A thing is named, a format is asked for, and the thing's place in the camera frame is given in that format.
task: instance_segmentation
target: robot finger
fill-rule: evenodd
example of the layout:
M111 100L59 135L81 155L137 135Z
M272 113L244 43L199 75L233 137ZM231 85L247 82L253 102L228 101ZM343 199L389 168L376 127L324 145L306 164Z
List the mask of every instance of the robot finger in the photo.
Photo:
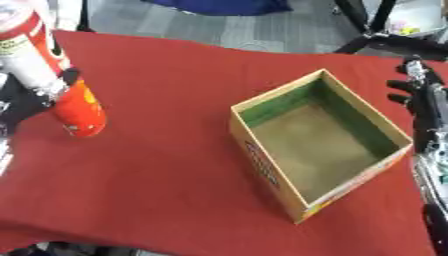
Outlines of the robot finger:
M410 94L414 92L414 86L405 81L389 80L387 81L387 87L408 92Z
M402 104L402 105L405 105L405 106L408 105L409 102L411 101L411 97L409 97L409 96L403 96L403 95L400 95L400 94L393 94L393 93L388 94L387 98L390 101L392 101L392 102L395 102L395 103L398 103L398 104Z

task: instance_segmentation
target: table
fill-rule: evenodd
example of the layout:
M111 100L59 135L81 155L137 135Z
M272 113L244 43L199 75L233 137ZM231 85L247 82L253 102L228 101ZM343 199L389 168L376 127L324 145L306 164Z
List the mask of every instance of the table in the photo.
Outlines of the table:
M409 158L294 226L227 127L231 105L327 68L410 132L409 115L386 99L399 59L58 38L108 126L75 139L46 113L23 123L0 179L0 251L64 240L180 255L432 255Z

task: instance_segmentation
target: blue object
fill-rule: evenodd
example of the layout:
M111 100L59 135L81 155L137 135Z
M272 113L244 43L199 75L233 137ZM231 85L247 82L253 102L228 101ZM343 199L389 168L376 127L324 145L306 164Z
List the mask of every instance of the blue object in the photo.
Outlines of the blue object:
M142 0L205 15L261 15L291 11L287 0Z

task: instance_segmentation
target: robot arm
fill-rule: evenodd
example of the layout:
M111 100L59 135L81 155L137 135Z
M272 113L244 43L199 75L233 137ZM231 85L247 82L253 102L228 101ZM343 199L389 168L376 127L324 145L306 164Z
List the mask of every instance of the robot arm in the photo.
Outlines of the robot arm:
M443 80L420 58L406 59L398 72L408 81L388 86L408 96L389 94L413 115L413 176L420 189L423 220L437 255L448 255L448 96Z

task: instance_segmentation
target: cylindrical container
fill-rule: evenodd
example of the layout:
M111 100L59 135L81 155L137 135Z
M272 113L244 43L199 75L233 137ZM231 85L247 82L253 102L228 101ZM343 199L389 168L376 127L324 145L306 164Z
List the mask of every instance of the cylindrical container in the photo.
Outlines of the cylindrical container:
M55 101L52 111L71 134L92 136L104 128L104 110L84 80L68 87L59 79L71 67L70 60L24 0L0 0L0 62L25 87Z

